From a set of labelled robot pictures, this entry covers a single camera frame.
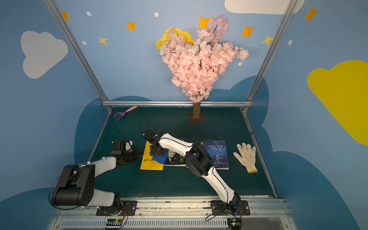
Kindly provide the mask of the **black portrait cover book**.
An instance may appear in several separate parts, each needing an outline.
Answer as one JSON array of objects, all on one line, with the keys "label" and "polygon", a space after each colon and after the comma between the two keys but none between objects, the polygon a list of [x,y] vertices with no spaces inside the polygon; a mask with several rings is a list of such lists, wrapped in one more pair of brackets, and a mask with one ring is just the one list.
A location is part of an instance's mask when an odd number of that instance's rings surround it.
[{"label": "black portrait cover book", "polygon": [[186,166],[186,159],[185,157],[181,156],[179,153],[176,153],[172,150],[167,151],[167,158],[164,162],[164,166]]}]

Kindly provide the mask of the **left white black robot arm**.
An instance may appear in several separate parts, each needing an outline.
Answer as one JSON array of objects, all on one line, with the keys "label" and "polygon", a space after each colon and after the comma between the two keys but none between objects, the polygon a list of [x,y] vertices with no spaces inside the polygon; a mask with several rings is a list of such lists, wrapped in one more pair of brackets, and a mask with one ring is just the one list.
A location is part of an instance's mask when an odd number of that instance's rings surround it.
[{"label": "left white black robot arm", "polygon": [[143,156],[133,148],[121,155],[102,157],[82,164],[66,165],[61,175],[53,182],[48,200],[51,206],[62,210],[78,207],[109,207],[120,211],[122,204],[118,194],[95,188],[95,178],[123,165],[130,165]]}]

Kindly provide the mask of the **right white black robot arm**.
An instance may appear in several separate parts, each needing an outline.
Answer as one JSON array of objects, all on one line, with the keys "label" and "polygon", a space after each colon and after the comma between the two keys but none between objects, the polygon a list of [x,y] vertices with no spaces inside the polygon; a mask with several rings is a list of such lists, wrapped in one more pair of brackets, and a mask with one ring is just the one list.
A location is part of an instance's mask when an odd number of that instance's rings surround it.
[{"label": "right white black robot arm", "polygon": [[150,152],[153,156],[162,155],[171,150],[186,159],[190,171],[204,178],[218,194],[228,213],[235,214],[240,196],[231,189],[218,174],[209,153],[200,143],[189,143],[171,136],[169,133],[155,132],[147,129],[143,134],[150,143]]}]

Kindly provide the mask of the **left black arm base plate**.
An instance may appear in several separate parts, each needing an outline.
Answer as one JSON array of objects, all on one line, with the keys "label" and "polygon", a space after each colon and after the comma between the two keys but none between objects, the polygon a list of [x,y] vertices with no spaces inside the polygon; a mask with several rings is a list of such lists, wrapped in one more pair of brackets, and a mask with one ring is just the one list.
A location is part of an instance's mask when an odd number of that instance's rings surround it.
[{"label": "left black arm base plate", "polygon": [[96,216],[134,216],[137,209],[137,201],[123,200],[114,203],[110,207],[100,207],[97,209]]}]

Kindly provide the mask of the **blue little prince book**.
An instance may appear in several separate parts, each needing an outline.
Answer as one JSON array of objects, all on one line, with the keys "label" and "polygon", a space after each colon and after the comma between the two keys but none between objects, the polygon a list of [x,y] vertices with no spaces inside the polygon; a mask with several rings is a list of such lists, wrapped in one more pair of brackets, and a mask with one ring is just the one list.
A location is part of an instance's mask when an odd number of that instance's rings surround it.
[{"label": "blue little prince book", "polygon": [[204,147],[211,156],[216,169],[228,170],[230,168],[225,140],[206,140]]}]

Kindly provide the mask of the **blue microfibre cloth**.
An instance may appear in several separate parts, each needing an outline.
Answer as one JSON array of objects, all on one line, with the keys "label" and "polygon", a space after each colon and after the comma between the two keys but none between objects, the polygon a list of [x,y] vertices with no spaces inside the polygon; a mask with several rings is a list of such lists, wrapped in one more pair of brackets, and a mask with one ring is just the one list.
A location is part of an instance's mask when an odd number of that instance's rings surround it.
[{"label": "blue microfibre cloth", "polygon": [[165,151],[163,154],[159,154],[157,156],[153,156],[152,152],[150,152],[149,154],[152,157],[152,159],[151,159],[152,162],[156,162],[156,163],[159,163],[159,164],[162,164],[162,165],[165,164],[165,162],[168,158],[168,151]]}]

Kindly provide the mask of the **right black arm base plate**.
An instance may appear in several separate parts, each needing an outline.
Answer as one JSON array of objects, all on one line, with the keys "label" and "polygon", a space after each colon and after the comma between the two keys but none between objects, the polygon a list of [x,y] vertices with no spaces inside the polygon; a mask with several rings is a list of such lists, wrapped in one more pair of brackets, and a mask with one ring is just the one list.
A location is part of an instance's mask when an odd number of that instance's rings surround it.
[{"label": "right black arm base plate", "polygon": [[221,216],[250,216],[250,207],[246,200],[241,200],[240,203],[235,207],[231,208],[228,204],[220,201],[213,200],[210,202],[210,208],[212,214]]}]

